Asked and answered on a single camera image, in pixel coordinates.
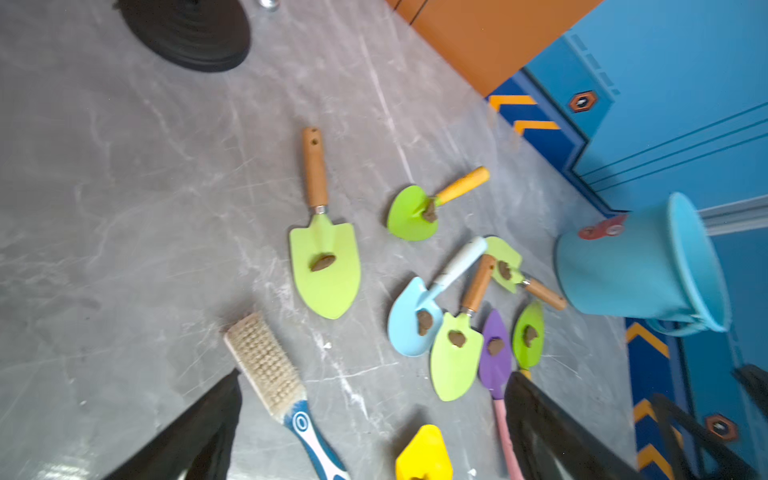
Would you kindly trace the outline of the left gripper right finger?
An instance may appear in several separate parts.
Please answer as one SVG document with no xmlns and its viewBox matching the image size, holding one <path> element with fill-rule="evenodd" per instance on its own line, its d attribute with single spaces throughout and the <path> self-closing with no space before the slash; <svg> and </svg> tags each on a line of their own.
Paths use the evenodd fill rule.
<svg viewBox="0 0 768 480">
<path fill-rule="evenodd" d="M 574 479 L 642 477 L 522 373 L 511 374 L 503 402 L 513 451 L 525 479 L 543 477 L 535 455 L 536 440 Z"/>
</svg>

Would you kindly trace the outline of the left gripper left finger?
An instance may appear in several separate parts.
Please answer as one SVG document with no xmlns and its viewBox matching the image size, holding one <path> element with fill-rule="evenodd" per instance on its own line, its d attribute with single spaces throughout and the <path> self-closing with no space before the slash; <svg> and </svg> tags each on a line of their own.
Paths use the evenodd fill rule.
<svg viewBox="0 0 768 480">
<path fill-rule="evenodd" d="M 108 479 L 225 479 L 242 406 L 234 369 Z"/>
</svg>

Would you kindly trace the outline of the scrub brush blue white handle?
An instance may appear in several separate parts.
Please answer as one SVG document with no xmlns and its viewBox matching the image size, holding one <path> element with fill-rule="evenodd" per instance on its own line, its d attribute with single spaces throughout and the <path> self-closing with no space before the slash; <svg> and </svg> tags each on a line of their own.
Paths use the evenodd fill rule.
<svg viewBox="0 0 768 480">
<path fill-rule="evenodd" d="M 298 370 L 267 322 L 251 314 L 230 326 L 224 341 L 271 417 L 300 440 L 318 477 L 348 479 L 349 472 L 312 419 Z"/>
</svg>

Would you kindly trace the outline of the green pointed shovel wooden handle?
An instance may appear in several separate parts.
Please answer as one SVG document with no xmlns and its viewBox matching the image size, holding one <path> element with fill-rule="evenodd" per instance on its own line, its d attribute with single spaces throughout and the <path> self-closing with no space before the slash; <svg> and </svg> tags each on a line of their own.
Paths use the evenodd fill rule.
<svg viewBox="0 0 768 480">
<path fill-rule="evenodd" d="M 472 386 L 484 345 L 483 335 L 472 328 L 495 269 L 496 259 L 483 254 L 475 276 L 462 298 L 458 315 L 445 313 L 430 354 L 434 390 L 443 402 L 463 396 Z"/>
</svg>

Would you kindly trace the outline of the light green trowel wooden handle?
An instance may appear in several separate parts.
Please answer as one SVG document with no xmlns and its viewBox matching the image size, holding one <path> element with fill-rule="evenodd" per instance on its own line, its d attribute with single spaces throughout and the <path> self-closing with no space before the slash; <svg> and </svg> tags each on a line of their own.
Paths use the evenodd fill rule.
<svg viewBox="0 0 768 480">
<path fill-rule="evenodd" d="M 563 311 L 568 303 L 564 297 L 549 289 L 537 279 L 521 270 L 522 256 L 505 240 L 498 236 L 486 236 L 486 254 L 496 260 L 492 279 L 499 285 L 515 293 L 517 287 L 522 287 L 532 296 L 550 305 L 557 311 Z"/>
</svg>

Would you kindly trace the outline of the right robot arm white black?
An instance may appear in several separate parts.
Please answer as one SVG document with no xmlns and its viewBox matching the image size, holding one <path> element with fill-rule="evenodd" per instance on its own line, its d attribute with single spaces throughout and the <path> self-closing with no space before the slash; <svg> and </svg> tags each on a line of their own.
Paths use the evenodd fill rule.
<svg viewBox="0 0 768 480">
<path fill-rule="evenodd" d="M 638 468 L 656 466 L 666 479 L 757 479 L 759 474 L 746 460 L 733 452 L 728 444 L 739 438 L 735 423 L 720 415 L 708 417 L 703 425 L 685 413 L 674 402 L 655 394 L 647 402 L 650 416 L 659 428 L 665 451 L 648 444 L 637 454 Z M 693 446 L 714 462 L 711 471 L 693 467 L 688 460 L 679 428 L 687 431 Z"/>
</svg>

